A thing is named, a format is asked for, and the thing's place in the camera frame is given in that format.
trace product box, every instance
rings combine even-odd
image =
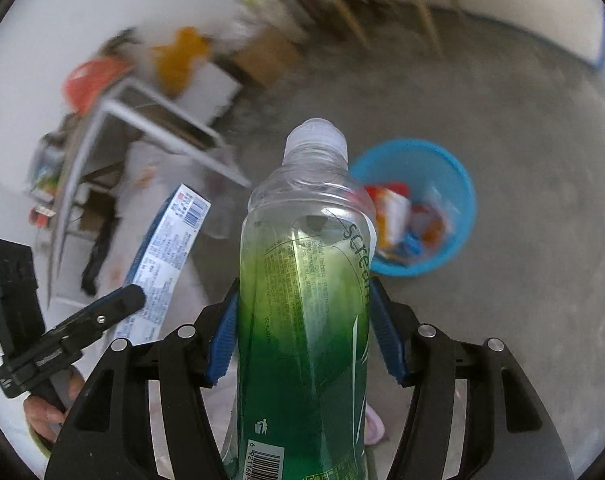
[[[114,338],[127,338],[134,345],[158,338],[180,271],[210,206],[182,184],[160,208],[123,283],[142,287],[145,306],[115,327]]]
[[[244,50],[233,57],[254,81],[269,88],[301,60],[298,49],[275,28],[268,28]]]

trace blue bucket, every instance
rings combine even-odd
[[[467,170],[447,150],[420,139],[384,142],[361,156],[351,173],[363,184],[404,182],[411,199],[420,202],[435,188],[459,214],[450,218],[454,232],[440,250],[415,264],[403,266],[374,257],[372,270],[387,276],[417,276],[453,258],[469,238],[476,219],[476,192]]]

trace white bottle cap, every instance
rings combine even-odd
[[[304,145],[330,148],[347,162],[347,141],[336,126],[324,119],[309,119],[294,129],[287,137],[284,156]]]

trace yellow object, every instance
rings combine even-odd
[[[151,51],[160,82],[170,97],[176,97],[189,85],[194,70],[207,61],[210,49],[194,27],[182,27],[173,44],[154,46]]]

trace finger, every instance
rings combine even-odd
[[[65,420],[65,416],[59,410],[40,397],[27,397],[23,403],[23,408],[29,423],[52,422],[62,424]]]
[[[67,393],[71,400],[76,400],[80,395],[80,391],[85,385],[85,380],[75,366],[71,367],[71,378],[69,379],[69,388]]]
[[[52,428],[46,422],[41,420],[35,420],[31,422],[31,427],[34,428],[34,431],[40,436],[46,438],[49,442],[56,441],[56,434],[52,431]]]

